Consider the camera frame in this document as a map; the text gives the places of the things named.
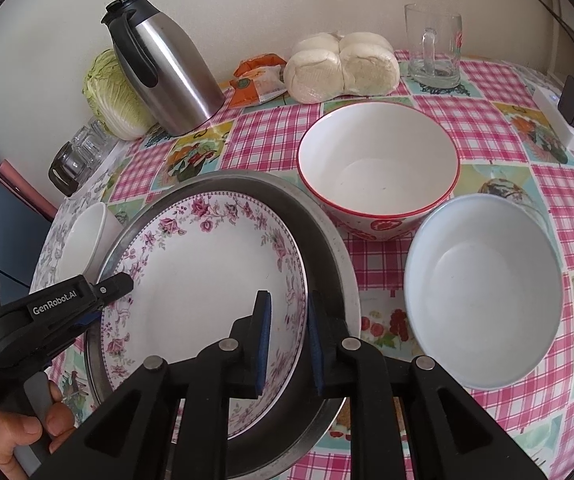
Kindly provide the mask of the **person left hand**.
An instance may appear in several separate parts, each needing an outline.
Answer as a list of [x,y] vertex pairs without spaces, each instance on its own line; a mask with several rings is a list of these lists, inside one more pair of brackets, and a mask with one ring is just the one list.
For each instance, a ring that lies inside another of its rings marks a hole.
[[76,430],[74,414],[63,404],[63,395],[55,382],[48,382],[53,404],[45,419],[40,420],[16,413],[0,412],[0,471],[7,479],[27,479],[25,471],[14,456],[15,448],[33,444],[41,439],[43,430],[50,435],[50,452],[54,453]]

